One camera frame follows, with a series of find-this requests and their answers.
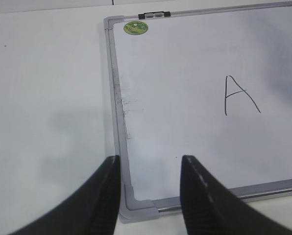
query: white table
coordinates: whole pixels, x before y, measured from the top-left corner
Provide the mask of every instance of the white table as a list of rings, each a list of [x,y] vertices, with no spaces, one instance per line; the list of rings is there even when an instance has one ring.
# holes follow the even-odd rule
[[[272,0],[183,0],[0,14],[0,235],[37,219],[114,154],[103,19]],[[252,203],[292,228],[292,196]],[[116,235],[185,235],[181,215]]]

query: black clip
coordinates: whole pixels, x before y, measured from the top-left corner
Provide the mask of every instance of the black clip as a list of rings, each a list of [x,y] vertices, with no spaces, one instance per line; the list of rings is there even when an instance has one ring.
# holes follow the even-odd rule
[[[138,14],[139,20],[145,20],[150,18],[159,18],[159,17],[170,17],[170,11],[156,11],[156,12],[147,12],[143,14]]]

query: whiteboard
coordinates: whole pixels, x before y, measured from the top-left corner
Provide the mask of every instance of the whiteboard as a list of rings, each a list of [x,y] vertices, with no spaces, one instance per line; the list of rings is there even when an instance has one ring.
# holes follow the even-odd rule
[[[113,30],[137,200],[179,196],[185,154],[228,188],[292,179],[292,7],[145,20],[138,36],[126,23]]]

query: whiteboard frame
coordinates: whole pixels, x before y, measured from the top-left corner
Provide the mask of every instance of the whiteboard frame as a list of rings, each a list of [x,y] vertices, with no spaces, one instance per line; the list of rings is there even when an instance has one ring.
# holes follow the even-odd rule
[[[233,12],[254,10],[263,8],[292,6],[292,1],[254,4],[245,6],[212,8],[202,10],[171,12],[171,17],[182,17],[190,15],[214,14],[221,12]],[[160,20],[162,17],[155,17],[148,20]],[[121,157],[121,205],[120,220],[122,223],[139,222],[156,219],[162,215],[181,212],[179,197],[165,198],[160,200],[138,201],[134,197],[134,189],[131,183],[129,158],[126,143],[126,127],[122,107],[122,97],[119,82],[118,63],[116,46],[113,32],[113,25],[116,23],[139,20],[138,16],[112,16],[104,19],[104,28],[107,43],[109,82],[112,102],[112,118],[114,125],[115,151]],[[256,200],[270,199],[274,197],[292,195],[292,179],[251,185],[230,189],[240,199],[250,202]]]

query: green round sticker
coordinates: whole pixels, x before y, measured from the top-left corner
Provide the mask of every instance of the green round sticker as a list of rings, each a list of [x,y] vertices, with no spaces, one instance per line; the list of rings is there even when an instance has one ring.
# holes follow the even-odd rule
[[[132,21],[124,26],[124,30],[131,35],[141,35],[147,32],[148,25],[141,21]]]

